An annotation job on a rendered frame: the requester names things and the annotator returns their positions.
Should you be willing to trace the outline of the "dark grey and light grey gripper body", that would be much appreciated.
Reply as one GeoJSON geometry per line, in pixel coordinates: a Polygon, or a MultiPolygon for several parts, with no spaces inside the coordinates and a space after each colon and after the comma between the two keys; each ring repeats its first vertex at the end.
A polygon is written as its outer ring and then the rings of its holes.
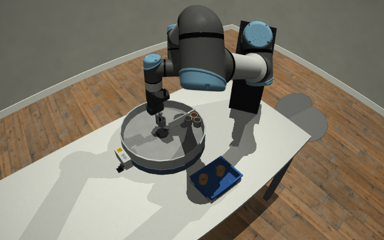
{"type": "Polygon", "coordinates": [[[145,82],[145,94],[147,101],[146,110],[151,116],[163,111],[163,102],[170,99],[169,92],[165,88],[163,89],[162,80],[157,84],[147,84],[145,82]]]}

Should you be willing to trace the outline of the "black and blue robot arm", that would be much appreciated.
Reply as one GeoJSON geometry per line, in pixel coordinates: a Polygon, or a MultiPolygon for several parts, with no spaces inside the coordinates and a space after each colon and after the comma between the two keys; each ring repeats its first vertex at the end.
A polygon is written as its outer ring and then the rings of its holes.
{"type": "Polygon", "coordinates": [[[241,35],[245,55],[231,53],[219,17],[206,6],[191,5],[177,24],[167,27],[167,59],[155,53],[144,57],[144,81],[154,85],[162,77],[180,77],[183,89],[211,92],[223,92],[230,80],[269,86],[274,78],[272,40],[270,27],[253,21],[241,35]]]}

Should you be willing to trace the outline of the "bronze bushing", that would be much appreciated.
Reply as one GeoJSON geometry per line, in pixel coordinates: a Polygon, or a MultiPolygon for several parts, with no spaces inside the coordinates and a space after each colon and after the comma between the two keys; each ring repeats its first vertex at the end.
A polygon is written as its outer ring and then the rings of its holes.
{"type": "Polygon", "coordinates": [[[222,177],[225,172],[225,167],[223,165],[219,165],[216,169],[216,175],[222,177]]]}
{"type": "Polygon", "coordinates": [[[192,112],[192,113],[190,114],[190,116],[192,117],[192,123],[194,123],[194,118],[198,117],[198,114],[195,113],[195,112],[192,112]]]}
{"type": "Polygon", "coordinates": [[[201,185],[205,185],[205,184],[207,184],[207,182],[208,182],[208,175],[205,174],[205,173],[200,174],[200,176],[199,176],[199,183],[201,185]],[[205,180],[202,180],[202,179],[205,179],[205,180]]]}

